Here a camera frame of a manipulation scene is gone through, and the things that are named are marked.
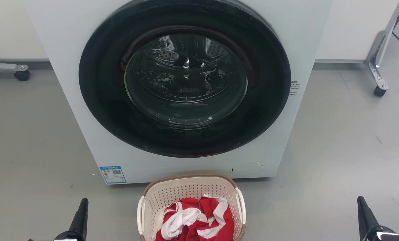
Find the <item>red clothing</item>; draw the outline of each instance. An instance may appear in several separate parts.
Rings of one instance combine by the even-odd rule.
[[[233,234],[227,201],[205,195],[199,201],[183,198],[167,207],[155,241],[233,241]]]

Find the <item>basket handle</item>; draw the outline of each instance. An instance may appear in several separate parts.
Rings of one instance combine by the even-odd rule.
[[[246,224],[246,203],[244,202],[244,197],[241,191],[236,187],[235,195],[237,196],[238,207],[241,208],[241,222]]]
[[[137,206],[137,227],[140,235],[143,235],[143,229],[144,229],[143,217],[144,217],[144,196],[140,198],[140,201],[138,201],[138,206]]]

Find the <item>laundry basket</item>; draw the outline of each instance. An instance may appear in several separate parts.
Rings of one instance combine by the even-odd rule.
[[[171,203],[187,197],[200,199],[204,194],[227,200],[234,219],[234,241],[241,240],[246,230],[246,206],[236,183],[225,175],[195,174],[159,179],[146,187],[137,208],[141,241],[154,241],[153,234],[162,226],[155,220]]]

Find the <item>washing machine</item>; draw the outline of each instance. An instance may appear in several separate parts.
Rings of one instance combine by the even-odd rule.
[[[331,1],[25,6],[98,170],[120,184],[274,177]]]

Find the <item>blue sticker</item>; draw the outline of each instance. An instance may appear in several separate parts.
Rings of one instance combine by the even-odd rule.
[[[120,166],[100,166],[101,173],[103,174],[106,183],[126,183],[125,176],[123,175]]]

